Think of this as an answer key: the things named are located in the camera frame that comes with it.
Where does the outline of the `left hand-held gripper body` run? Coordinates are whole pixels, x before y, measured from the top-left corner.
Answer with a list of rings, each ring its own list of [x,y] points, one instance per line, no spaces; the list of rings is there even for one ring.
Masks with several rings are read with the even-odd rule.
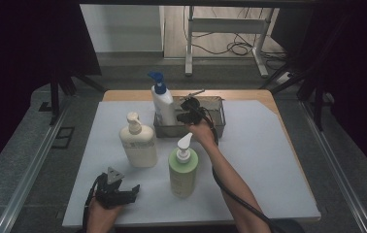
[[[123,178],[124,175],[112,167],[97,177],[95,198],[105,209],[120,206],[120,197],[127,195],[127,191],[119,190]]]

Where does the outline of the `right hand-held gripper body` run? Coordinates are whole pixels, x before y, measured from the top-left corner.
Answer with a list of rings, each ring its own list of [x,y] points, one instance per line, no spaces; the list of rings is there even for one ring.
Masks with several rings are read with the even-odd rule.
[[[200,94],[204,92],[204,89],[200,91],[196,91],[193,93],[189,93],[185,98],[190,99],[190,110],[186,111],[189,113],[191,118],[191,124],[198,124],[202,119],[206,118],[205,109],[200,105],[200,102],[198,99],[195,98],[195,95]]]

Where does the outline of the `white bottle with blue pump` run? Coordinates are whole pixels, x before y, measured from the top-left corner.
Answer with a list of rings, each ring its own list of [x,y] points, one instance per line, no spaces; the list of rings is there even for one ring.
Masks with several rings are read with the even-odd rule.
[[[151,87],[151,95],[158,124],[165,126],[175,125],[175,104],[172,94],[164,82],[163,74],[160,72],[149,72],[148,76],[155,81],[155,84]]]

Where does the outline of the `wire mesh basket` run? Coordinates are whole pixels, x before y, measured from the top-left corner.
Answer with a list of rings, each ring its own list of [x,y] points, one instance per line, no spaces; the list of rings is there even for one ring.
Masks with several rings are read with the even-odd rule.
[[[181,138],[188,133],[185,127],[186,123],[177,121],[177,115],[186,113],[181,108],[184,101],[183,96],[174,96],[176,124],[172,126],[159,125],[156,116],[153,120],[153,126],[157,138]],[[206,121],[210,121],[218,138],[222,137],[226,124],[223,110],[222,98],[219,96],[199,96],[195,97],[199,100],[200,105],[205,109]]]

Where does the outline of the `cream pump bottle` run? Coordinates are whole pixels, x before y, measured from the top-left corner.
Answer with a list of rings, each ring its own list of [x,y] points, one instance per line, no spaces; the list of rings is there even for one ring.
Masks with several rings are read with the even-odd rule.
[[[142,124],[136,112],[128,113],[126,119],[128,125],[119,131],[118,136],[129,163],[137,168],[153,167],[157,163],[153,129]]]

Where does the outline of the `person's right hand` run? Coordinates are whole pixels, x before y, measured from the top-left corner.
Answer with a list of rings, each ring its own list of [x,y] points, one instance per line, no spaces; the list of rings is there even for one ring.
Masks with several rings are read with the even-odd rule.
[[[198,124],[188,124],[186,128],[205,149],[217,146],[215,135],[207,121],[202,120]]]

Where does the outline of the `person's left hand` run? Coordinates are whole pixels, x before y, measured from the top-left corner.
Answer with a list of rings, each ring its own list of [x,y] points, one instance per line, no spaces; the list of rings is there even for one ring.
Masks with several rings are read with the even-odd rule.
[[[105,209],[93,198],[89,204],[87,227],[105,227],[110,228],[115,225],[117,217],[123,210],[122,206],[116,206],[112,209]]]

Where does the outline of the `green pump bottle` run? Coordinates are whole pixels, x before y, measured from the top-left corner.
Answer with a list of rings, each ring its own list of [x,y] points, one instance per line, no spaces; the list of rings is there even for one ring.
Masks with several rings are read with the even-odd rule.
[[[168,158],[172,193],[180,198],[188,197],[195,188],[199,157],[190,147],[192,133],[179,139],[177,147]]]

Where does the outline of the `white power strip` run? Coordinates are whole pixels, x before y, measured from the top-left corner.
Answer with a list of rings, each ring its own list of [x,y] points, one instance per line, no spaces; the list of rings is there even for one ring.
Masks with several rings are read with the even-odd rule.
[[[291,79],[293,77],[292,73],[289,72],[285,72],[284,74],[282,74],[277,80],[276,83],[277,84],[282,84],[287,82],[289,79]]]

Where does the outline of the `white cabinet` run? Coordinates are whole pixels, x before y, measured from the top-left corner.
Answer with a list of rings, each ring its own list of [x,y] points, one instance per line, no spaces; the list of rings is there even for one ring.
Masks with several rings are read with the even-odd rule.
[[[163,51],[162,6],[81,5],[96,52]]]

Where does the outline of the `black metal stand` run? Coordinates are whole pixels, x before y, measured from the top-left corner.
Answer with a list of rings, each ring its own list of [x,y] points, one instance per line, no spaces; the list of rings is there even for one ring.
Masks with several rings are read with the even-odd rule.
[[[307,70],[292,74],[284,83],[278,84],[275,87],[271,87],[269,91],[275,95],[294,84],[303,82],[301,87],[298,89],[296,96],[301,101],[308,100],[312,94],[314,94],[314,111],[313,111],[313,121],[319,131],[323,130],[321,117],[322,108],[324,106],[323,94],[325,87],[325,78],[317,73],[318,68],[316,66],[310,67]]]
[[[55,125],[58,118],[63,114],[60,110],[59,90],[62,90],[65,95],[74,96],[77,92],[73,78],[76,78],[88,86],[96,89],[101,93],[105,93],[107,88],[97,83],[90,77],[77,72],[55,73],[50,77],[50,101],[43,102],[39,111],[51,112],[50,125]]]

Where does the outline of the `black curtain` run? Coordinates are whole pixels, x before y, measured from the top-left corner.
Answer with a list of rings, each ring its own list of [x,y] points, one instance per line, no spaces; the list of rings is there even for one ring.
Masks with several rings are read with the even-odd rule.
[[[350,18],[319,72],[334,98],[332,113],[367,156],[367,0],[350,0]],[[272,38],[301,67],[319,57],[343,12],[334,9],[281,9]]]
[[[0,152],[54,75],[99,75],[80,0],[0,0]]]

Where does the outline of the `aluminium rail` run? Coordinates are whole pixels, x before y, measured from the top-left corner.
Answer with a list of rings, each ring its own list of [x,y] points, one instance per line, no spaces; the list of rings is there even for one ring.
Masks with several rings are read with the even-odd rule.
[[[343,168],[341,167],[341,164],[339,163],[333,149],[327,141],[326,136],[322,130],[318,129],[314,121],[315,114],[312,112],[310,105],[305,102],[300,102],[300,106],[305,113],[306,120],[308,121],[310,128],[315,135],[328,167],[349,206],[350,212],[358,228],[360,229],[361,233],[367,233],[367,212],[363,204],[352,188]]]
[[[61,101],[61,110],[56,117],[55,123],[49,128],[47,135],[44,137],[33,159],[30,161],[25,173],[17,184],[17,188],[15,189],[8,205],[0,216],[0,233],[11,232],[25,200],[41,171],[62,122],[68,113],[71,103],[71,97],[65,97]]]

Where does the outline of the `white metal desk frame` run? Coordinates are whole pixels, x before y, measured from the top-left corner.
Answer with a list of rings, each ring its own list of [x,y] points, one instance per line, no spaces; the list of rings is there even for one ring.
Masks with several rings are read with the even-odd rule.
[[[274,11],[274,8],[268,8],[264,18],[195,17],[195,7],[189,6],[187,19],[184,20],[187,23],[185,74],[191,76],[193,73],[193,33],[254,34],[257,36],[257,43],[252,47],[252,57],[260,76],[267,78],[268,71],[262,60],[261,52]]]

